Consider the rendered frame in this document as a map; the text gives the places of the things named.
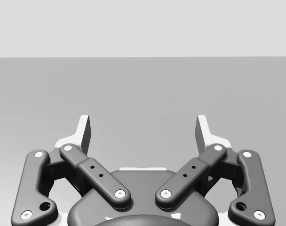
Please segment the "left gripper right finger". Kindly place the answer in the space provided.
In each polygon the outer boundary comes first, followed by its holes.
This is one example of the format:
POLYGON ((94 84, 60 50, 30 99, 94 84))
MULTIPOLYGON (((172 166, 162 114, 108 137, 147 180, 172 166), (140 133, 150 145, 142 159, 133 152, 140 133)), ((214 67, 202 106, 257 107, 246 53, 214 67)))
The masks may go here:
POLYGON ((190 190, 201 195, 224 178, 237 193, 228 208, 229 220, 239 226, 275 226, 276 218, 259 154, 235 152, 227 139, 210 132, 207 118, 198 115, 195 139, 199 156, 189 160, 155 193, 156 205, 172 209, 190 190))

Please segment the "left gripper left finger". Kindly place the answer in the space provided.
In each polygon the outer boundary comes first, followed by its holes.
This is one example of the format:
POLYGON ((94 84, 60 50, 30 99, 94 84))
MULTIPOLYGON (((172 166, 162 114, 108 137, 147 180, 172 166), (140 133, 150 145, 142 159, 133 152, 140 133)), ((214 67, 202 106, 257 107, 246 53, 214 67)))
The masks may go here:
POLYGON ((82 115, 76 132, 59 139, 52 152, 27 154, 11 215, 12 226, 48 226, 59 211, 49 193, 55 180, 66 178, 81 196, 95 189, 116 210, 131 204, 131 192, 97 160, 88 157, 90 118, 82 115))

